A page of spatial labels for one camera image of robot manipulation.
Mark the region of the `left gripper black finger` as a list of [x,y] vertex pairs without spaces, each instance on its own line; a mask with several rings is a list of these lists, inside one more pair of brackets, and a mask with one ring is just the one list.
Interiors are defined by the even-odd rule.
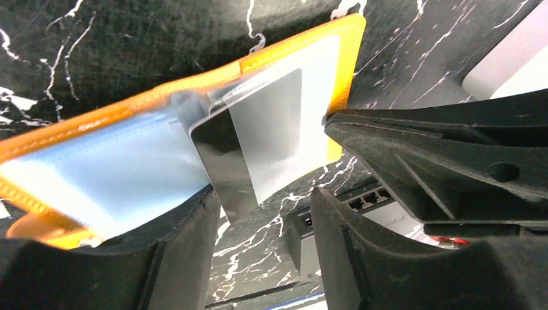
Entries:
[[1,240],[2,309],[203,309],[220,203],[206,186],[98,247]]
[[487,238],[456,250],[427,245],[348,211],[315,188],[311,209],[329,309],[546,309],[547,239]]

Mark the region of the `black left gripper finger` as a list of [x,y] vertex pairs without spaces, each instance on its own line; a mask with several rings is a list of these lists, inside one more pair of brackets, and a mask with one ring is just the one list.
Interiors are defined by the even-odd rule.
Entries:
[[547,91],[340,110],[325,133],[434,236],[547,235]]

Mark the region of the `orange leather card holder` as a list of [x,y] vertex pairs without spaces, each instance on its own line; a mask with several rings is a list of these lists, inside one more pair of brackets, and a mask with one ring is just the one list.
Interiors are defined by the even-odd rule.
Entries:
[[324,124],[347,105],[365,28],[361,14],[334,19],[222,67],[2,140],[1,199],[23,215],[1,237],[96,247],[173,210],[212,186],[191,126],[298,68],[299,144],[285,186],[339,160],[342,148]]

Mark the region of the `thin white credit card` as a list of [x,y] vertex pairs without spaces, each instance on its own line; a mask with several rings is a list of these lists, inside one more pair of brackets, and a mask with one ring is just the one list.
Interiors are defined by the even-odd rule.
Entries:
[[189,134],[229,223],[287,184],[299,144],[302,70],[232,98]]

